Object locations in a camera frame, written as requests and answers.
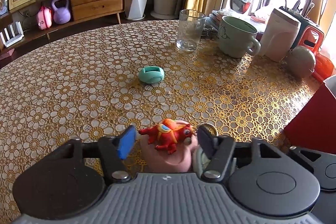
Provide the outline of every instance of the white bottle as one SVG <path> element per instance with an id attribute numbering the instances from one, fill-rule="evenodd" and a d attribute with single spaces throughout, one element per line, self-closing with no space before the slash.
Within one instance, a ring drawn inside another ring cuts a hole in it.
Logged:
<path id="1" fill-rule="evenodd" d="M 301 22 L 280 9 L 273 9 L 260 44 L 259 55 L 280 62 L 296 39 Z"/>

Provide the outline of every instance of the floor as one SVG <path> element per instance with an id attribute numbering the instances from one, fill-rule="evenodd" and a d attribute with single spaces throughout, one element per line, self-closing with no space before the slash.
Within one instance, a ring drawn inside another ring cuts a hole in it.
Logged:
<path id="1" fill-rule="evenodd" d="M 147 13 L 148 16 L 146 16 L 144 19 L 142 19 L 140 21 L 157 20 L 156 18 L 154 18 L 150 15 L 149 11 L 145 12 L 145 13 Z M 121 18 L 121 23 L 122 24 L 123 23 L 134 22 L 134 21 L 131 21 L 131 20 L 127 20 L 125 18 L 124 13 L 120 14 L 120 18 Z M 52 33 L 50 33 L 50 40 L 48 40 L 46 36 L 39 37 L 37 39 L 34 39 L 34 40 L 16 48 L 14 53 L 12 54 L 12 56 L 7 57 L 3 60 L 0 60 L 0 69 L 3 68 L 4 66 L 6 66 L 7 64 L 9 64 L 10 62 L 12 62 L 13 60 L 19 58 L 20 56 L 23 56 L 24 54 L 26 54 L 28 52 L 31 52 L 32 50 L 37 49 L 37 48 L 39 48 L 43 45 L 46 45 L 50 42 L 56 41 L 56 40 L 61 39 L 63 37 L 68 37 L 68 36 L 76 34 L 76 33 L 85 32 L 85 31 L 89 31 L 89 30 L 93 30 L 93 29 L 97 29 L 97 28 L 101 28 L 101 27 L 116 25 L 116 24 L 118 24 L 116 15 L 109 15 L 109 16 L 93 19 L 93 20 L 90 20 L 90 21 L 82 22 L 82 23 L 70 26 L 68 28 L 64 28 L 64 29 L 59 30 L 59 31 L 52 32 Z"/>

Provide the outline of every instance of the floral tablecloth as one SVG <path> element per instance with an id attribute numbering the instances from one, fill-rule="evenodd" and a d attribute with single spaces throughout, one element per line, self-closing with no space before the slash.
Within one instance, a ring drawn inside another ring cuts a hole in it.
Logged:
<path id="1" fill-rule="evenodd" d="M 180 52 L 177 29 L 177 21 L 104 27 L 52 42 L 0 70 L 1 223 L 20 215 L 12 195 L 19 174 L 75 136 L 92 142 L 168 117 L 286 149 L 280 131 L 317 83 L 295 80 L 267 58 L 229 58 L 210 39 L 197 52 Z M 164 81 L 141 84 L 137 73 L 146 65 L 162 67 Z M 97 159 L 86 164 L 100 171 Z M 138 143 L 125 164 L 132 173 L 144 170 Z"/>

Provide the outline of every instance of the white planter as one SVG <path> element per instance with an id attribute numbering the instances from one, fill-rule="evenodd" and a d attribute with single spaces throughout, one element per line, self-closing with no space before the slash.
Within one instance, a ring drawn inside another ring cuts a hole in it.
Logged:
<path id="1" fill-rule="evenodd" d="M 129 11 L 126 12 L 126 18 L 128 20 L 141 20 L 144 18 L 144 12 L 147 0 L 132 0 Z"/>

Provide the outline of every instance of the teal egg-shaped object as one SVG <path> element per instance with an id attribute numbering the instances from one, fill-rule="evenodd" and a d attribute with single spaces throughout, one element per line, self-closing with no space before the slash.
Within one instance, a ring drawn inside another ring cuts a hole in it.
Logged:
<path id="1" fill-rule="evenodd" d="M 138 77 L 141 82 L 146 84 L 155 84 L 161 82 L 165 78 L 165 72 L 160 67 L 150 66 L 142 68 Z"/>

